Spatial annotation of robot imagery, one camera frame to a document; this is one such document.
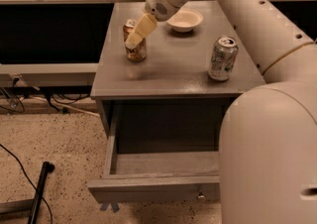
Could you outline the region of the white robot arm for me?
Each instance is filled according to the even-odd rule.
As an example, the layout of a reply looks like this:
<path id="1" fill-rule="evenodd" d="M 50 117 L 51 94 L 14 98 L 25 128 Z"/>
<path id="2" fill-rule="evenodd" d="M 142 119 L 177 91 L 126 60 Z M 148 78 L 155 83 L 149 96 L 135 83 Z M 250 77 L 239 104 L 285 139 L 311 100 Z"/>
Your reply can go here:
<path id="1" fill-rule="evenodd" d="M 189 0 L 146 0 L 133 47 Z M 317 224 L 317 45 L 267 0 L 217 0 L 264 84 L 220 132 L 223 224 Z"/>

